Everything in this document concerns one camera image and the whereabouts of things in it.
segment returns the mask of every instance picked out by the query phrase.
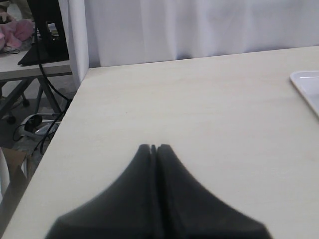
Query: chair wheel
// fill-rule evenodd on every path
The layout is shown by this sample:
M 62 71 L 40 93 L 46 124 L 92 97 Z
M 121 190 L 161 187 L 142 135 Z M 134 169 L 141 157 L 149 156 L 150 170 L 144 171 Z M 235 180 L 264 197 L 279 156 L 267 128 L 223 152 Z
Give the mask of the chair wheel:
M 24 107 L 28 107 L 30 105 L 30 101 L 29 100 L 23 100 L 22 102 Z
M 14 116 L 10 116 L 6 119 L 8 124 L 14 124 L 16 122 L 16 118 Z

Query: table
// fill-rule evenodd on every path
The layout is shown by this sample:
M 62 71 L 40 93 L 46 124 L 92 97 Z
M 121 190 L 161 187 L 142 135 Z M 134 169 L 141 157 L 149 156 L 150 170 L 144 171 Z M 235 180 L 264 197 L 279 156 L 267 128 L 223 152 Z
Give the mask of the table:
M 41 239 L 170 144 L 209 191 L 276 239 L 319 234 L 319 121 L 289 81 L 319 47 L 90 69 L 3 238 Z
M 56 113 L 61 112 L 60 106 L 44 80 L 39 66 L 19 66 L 17 64 L 26 53 L 27 51 L 21 51 L 18 54 L 0 54 L 0 83 L 22 80 L 0 106 L 0 119 L 34 79 L 38 79 L 53 110 Z M 43 64 L 43 68 L 48 77 L 72 74 L 69 61 Z

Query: pink stuffed toy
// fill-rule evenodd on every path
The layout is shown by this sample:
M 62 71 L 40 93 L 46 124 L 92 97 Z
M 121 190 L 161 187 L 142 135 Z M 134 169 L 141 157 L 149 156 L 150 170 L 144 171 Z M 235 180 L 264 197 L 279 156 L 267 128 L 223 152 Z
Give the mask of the pink stuffed toy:
M 0 24 L 0 50 L 5 46 L 18 49 L 22 42 L 32 36 L 33 24 L 29 19 L 15 20 L 6 12 L 0 12 L 3 21 L 9 20 L 6 24 Z

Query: cardboard box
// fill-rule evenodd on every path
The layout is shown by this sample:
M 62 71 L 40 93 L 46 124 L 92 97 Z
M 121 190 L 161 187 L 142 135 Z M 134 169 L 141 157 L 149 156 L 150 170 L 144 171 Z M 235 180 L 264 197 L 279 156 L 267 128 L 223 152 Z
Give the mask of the cardboard box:
M 26 153 L 6 148 L 2 148 L 2 151 L 8 166 L 10 183 L 0 203 L 0 238 L 28 186 L 28 180 L 21 169 Z

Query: white plate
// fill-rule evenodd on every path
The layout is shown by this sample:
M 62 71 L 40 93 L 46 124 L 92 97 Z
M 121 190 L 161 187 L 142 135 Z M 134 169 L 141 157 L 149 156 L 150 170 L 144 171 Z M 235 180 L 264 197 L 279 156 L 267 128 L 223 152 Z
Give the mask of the white plate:
M 319 71 L 297 71 L 290 79 L 319 117 Z

